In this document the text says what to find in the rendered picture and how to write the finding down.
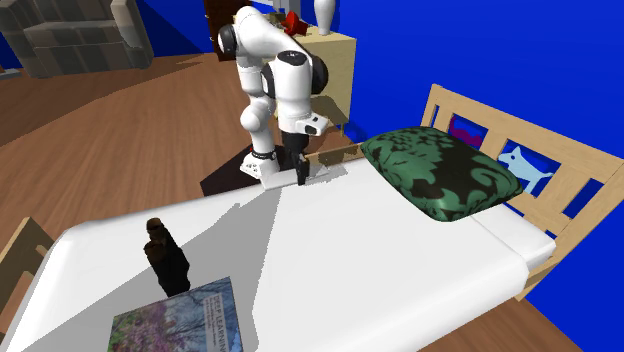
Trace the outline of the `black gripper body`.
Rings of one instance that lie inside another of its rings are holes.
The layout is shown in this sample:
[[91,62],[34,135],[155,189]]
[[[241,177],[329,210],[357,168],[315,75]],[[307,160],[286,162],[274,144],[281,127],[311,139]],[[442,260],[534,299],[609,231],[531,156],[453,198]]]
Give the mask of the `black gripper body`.
[[309,145],[307,134],[282,132],[282,143],[287,155],[305,154],[305,149]]

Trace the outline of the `dark robot stand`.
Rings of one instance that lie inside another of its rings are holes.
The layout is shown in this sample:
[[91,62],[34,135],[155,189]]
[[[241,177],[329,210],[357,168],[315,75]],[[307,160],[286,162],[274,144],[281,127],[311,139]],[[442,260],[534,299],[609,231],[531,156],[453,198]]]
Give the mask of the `dark robot stand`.
[[251,148],[252,145],[245,147],[200,182],[205,197],[261,183],[260,180],[240,170],[240,166],[244,158],[251,152]]

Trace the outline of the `beige bedside cabinet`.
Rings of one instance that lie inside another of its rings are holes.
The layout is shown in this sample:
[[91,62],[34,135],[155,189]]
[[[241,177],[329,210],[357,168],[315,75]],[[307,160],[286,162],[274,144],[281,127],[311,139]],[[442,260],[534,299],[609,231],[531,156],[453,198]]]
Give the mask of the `beige bedside cabinet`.
[[321,28],[310,25],[305,36],[295,35],[294,39],[326,64],[329,82],[313,99],[313,110],[328,117],[344,135],[350,115],[357,40],[337,32],[339,6],[340,0],[314,0],[314,15]]

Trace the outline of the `green and black patterned pillow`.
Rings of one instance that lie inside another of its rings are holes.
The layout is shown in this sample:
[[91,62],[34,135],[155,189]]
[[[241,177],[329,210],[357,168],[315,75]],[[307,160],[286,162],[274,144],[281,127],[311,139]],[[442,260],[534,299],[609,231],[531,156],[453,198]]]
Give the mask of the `green and black patterned pillow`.
[[393,188],[437,221],[460,220],[523,192],[497,161],[432,127],[382,133],[360,149]]

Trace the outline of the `dark brown door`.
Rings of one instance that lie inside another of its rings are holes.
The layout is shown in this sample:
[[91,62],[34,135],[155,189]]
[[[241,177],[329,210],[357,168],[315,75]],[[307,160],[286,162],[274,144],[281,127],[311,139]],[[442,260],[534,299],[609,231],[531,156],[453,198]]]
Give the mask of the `dark brown door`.
[[234,59],[232,54],[224,54],[218,44],[219,30],[233,23],[233,16],[238,9],[244,5],[240,0],[203,0],[205,17],[210,30],[210,39],[219,61],[230,61]]

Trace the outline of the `dark brown bottle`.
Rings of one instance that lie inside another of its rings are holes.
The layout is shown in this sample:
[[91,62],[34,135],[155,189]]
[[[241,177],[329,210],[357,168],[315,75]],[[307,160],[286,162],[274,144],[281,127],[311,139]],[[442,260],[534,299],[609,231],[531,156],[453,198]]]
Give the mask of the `dark brown bottle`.
[[173,297],[189,291],[190,263],[169,230],[159,218],[151,218],[146,222],[146,231],[149,241],[143,250],[166,295]]

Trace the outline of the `book with colourful tree cover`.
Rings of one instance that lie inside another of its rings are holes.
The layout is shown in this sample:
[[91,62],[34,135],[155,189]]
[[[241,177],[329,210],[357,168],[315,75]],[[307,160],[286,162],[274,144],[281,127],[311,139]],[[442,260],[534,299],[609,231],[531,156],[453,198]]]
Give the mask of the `book with colourful tree cover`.
[[231,279],[115,316],[107,352],[244,352]]

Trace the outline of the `grey sofa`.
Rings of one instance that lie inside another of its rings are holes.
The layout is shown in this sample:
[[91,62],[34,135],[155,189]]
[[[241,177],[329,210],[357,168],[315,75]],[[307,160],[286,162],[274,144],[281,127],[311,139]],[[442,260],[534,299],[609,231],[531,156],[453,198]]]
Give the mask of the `grey sofa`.
[[146,69],[154,58],[136,0],[0,0],[0,34],[34,78]]

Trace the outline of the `white bed with wooden frame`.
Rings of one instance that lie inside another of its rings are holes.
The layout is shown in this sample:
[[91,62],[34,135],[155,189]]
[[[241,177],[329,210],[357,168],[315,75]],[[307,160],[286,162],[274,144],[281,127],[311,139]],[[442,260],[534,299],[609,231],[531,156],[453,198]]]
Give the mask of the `white bed with wooden frame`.
[[190,279],[231,279],[245,352],[416,352],[533,289],[624,200],[624,159],[433,85],[423,119],[486,128],[559,165],[538,195],[455,222],[419,211],[349,146],[305,186],[251,186],[66,230],[0,352],[104,352],[117,314],[163,296],[141,254],[162,219]]

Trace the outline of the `purple animal wall picture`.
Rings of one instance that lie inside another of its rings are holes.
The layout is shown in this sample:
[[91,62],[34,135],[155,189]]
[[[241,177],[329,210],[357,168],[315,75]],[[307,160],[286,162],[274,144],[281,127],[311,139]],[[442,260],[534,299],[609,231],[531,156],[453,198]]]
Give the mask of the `purple animal wall picture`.
[[479,149],[488,132],[486,127],[454,114],[450,120],[448,134],[460,139],[475,149]]

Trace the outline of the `pale blue cat wall picture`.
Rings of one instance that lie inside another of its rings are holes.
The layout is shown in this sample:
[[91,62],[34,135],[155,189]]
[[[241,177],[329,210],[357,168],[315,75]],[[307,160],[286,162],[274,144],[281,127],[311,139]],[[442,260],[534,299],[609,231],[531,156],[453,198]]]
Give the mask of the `pale blue cat wall picture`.
[[507,165],[507,169],[518,179],[526,181],[527,184],[524,187],[524,191],[535,197],[538,196],[535,192],[535,188],[538,186],[538,183],[553,176],[552,172],[542,172],[531,164],[523,156],[520,146],[516,146],[510,152],[500,154],[497,160],[505,163]]

